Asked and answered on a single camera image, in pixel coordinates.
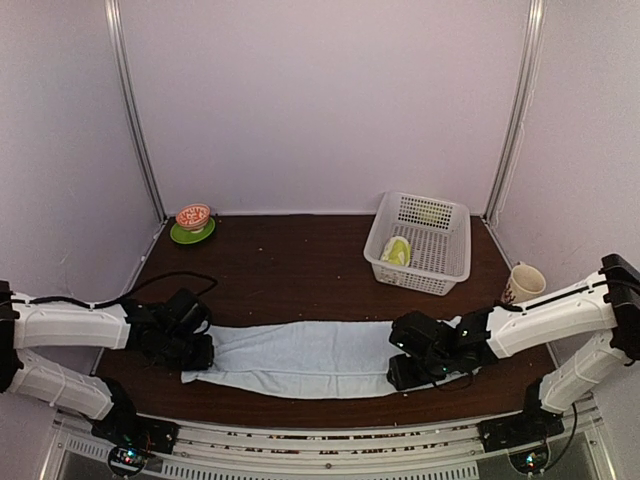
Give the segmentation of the left aluminium frame post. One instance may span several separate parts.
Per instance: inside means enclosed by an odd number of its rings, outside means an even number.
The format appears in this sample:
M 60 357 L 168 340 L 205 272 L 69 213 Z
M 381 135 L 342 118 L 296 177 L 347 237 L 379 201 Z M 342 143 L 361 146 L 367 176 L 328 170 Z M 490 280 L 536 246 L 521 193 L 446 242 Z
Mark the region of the left aluminium frame post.
M 117 0 L 104 2 L 107 28 L 113 49 L 115 66 L 119 77 L 120 90 L 133 143 L 135 157 L 139 165 L 143 184 L 151 201 L 154 215 L 159 222 L 167 220 L 167 213 L 161 199 L 157 180 L 149 156 L 144 136 L 141 116 L 135 98 L 131 70 L 126 50 L 126 41 L 121 16 L 121 5 Z

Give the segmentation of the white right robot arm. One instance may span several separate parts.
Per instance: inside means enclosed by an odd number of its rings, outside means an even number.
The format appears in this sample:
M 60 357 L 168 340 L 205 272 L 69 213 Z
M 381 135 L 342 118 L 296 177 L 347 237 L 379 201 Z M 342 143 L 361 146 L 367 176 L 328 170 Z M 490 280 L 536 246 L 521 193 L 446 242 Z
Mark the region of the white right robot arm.
M 393 321 L 388 382 L 398 391 L 436 386 L 521 351 L 577 334 L 592 338 L 554 372 L 531 385 L 513 419 L 519 440 L 535 440 L 551 417 L 569 409 L 619 366 L 639 360 L 639 272 L 609 254 L 584 280 L 519 304 L 496 303 L 452 323 L 413 311 Z

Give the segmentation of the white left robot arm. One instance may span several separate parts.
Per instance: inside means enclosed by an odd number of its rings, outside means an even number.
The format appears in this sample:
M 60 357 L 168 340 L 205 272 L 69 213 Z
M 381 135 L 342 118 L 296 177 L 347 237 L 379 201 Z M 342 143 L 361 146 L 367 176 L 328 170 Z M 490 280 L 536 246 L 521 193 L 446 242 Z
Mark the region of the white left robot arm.
M 178 290 L 168 301 L 142 303 L 129 296 L 103 303 L 52 296 L 35 298 L 1 284 L 1 390 L 75 411 L 123 444 L 144 433 L 126 394 L 107 381 L 66 368 L 35 353 L 37 347 L 88 346 L 133 350 L 178 371 L 213 364 L 209 308 L 196 294 Z

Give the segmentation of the aluminium front rail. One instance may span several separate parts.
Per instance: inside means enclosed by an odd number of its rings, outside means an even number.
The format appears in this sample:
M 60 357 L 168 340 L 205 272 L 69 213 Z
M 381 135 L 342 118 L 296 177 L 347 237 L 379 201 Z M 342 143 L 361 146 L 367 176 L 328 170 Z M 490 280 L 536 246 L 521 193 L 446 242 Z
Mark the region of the aluminium front rail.
M 526 479 L 524 462 L 549 451 L 544 479 L 620 479 L 592 396 L 563 419 L 563 433 L 488 451 L 481 418 L 357 429 L 274 429 L 180 420 L 170 453 L 141 479 Z

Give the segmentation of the beige patterned mug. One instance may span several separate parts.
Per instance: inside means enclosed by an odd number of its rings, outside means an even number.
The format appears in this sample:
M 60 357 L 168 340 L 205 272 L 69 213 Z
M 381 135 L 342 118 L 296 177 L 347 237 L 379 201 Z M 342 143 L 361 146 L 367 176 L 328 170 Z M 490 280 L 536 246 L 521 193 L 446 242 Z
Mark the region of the beige patterned mug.
M 500 301 L 506 304 L 526 302 L 542 295 L 546 290 L 546 279 L 535 267 L 520 262 L 509 275 Z

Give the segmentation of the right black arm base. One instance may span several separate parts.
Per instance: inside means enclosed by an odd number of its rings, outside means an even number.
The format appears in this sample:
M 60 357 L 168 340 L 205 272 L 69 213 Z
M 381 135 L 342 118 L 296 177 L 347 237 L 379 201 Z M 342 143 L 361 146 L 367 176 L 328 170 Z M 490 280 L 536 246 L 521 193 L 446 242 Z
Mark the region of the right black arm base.
M 520 413 L 484 420 L 477 425 L 485 452 L 543 441 L 564 432 L 563 416 L 542 409 L 541 383 L 539 378 L 527 387 Z

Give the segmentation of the green plate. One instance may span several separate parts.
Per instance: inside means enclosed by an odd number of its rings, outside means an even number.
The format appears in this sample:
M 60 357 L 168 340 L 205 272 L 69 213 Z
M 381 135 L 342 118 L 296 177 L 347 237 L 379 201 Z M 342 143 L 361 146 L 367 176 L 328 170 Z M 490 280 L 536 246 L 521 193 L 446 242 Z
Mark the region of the green plate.
M 213 217 L 210 217 L 208 223 L 197 232 L 185 230 L 175 223 L 170 230 L 170 238 L 179 245 L 193 245 L 211 237 L 215 232 L 215 228 L 216 222 Z

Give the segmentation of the red patterned bowl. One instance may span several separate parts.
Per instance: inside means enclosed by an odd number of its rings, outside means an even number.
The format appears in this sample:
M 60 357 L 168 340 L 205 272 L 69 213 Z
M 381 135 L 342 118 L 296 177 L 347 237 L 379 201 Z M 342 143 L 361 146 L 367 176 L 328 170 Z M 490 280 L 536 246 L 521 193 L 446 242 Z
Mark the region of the red patterned bowl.
M 191 204 L 182 208 L 176 215 L 178 226 L 189 233 L 202 231 L 211 219 L 211 209 L 206 204 Z

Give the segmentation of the light blue towel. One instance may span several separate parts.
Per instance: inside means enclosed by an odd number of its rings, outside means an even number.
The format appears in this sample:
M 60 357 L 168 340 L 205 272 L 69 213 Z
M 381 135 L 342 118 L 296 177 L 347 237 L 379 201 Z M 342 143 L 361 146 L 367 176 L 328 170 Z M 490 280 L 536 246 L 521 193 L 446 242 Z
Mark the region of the light blue towel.
M 386 378 L 401 350 L 389 321 L 297 321 L 243 328 L 212 326 L 211 367 L 181 382 L 208 382 L 294 400 L 361 399 L 396 392 Z

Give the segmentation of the right aluminium frame post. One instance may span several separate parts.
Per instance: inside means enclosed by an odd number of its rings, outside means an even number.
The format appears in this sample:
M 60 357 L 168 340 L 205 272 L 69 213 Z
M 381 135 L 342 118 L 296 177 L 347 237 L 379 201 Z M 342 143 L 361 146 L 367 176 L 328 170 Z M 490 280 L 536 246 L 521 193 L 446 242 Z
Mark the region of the right aluminium frame post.
M 532 102 L 532 95 L 534 93 L 539 69 L 546 4 L 547 2 L 543 0 L 529 2 L 527 25 L 514 99 L 494 183 L 484 214 L 485 221 L 491 227 L 496 227 L 499 223 L 499 215 L 504 208 L 504 203 L 515 172 L 517 156 L 524 135 L 525 118 Z

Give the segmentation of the white plastic basket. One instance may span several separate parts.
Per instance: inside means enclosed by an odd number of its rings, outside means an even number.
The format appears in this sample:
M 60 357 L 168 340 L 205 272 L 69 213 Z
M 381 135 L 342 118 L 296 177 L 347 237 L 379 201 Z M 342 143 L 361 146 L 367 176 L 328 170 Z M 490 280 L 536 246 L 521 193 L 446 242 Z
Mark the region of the white plastic basket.
M 389 242 L 402 238 L 408 264 L 383 259 Z M 444 296 L 471 271 L 471 219 L 459 203 L 409 193 L 383 195 L 364 250 L 375 279 L 383 284 Z

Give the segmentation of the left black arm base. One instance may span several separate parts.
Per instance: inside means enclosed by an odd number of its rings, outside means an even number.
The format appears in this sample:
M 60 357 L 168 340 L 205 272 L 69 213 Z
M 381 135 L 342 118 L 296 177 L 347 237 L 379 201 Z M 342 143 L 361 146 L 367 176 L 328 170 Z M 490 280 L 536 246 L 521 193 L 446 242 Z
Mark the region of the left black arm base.
M 175 422 L 140 416 L 122 387 L 110 378 L 103 379 L 113 406 L 101 420 L 90 419 L 91 433 L 116 446 L 144 452 L 171 454 L 179 433 Z

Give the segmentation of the aluminium frame post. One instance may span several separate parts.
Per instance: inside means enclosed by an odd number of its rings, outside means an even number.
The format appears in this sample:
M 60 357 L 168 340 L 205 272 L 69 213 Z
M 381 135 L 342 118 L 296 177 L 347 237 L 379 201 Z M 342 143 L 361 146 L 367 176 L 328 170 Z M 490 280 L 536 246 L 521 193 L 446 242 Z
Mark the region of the aluminium frame post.
M 524 135 L 525 118 L 532 102 L 532 95 L 534 93 L 539 69 L 546 4 L 547 2 L 543 0 L 529 2 L 527 25 L 514 99 L 494 183 L 484 214 L 485 221 L 491 227 L 496 227 L 499 223 L 499 215 L 504 208 L 504 203 L 515 172 L 517 156 Z
M 143 184 L 151 201 L 154 215 L 159 222 L 167 220 L 167 213 L 161 199 L 157 180 L 149 156 L 144 136 L 141 116 L 135 98 L 131 70 L 126 50 L 126 41 L 121 16 L 121 5 L 117 0 L 104 2 L 107 28 L 113 49 L 115 66 L 119 77 L 120 90 L 133 143 L 135 157 L 139 165 Z

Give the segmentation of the green patterned towel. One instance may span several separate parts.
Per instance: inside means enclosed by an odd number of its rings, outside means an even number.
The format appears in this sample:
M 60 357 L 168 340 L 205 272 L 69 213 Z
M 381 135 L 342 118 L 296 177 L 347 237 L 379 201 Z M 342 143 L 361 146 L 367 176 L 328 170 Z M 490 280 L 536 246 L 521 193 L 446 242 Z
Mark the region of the green patterned towel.
M 380 256 L 382 262 L 407 267 L 411 261 L 411 245 L 403 236 L 393 236 L 385 244 Z

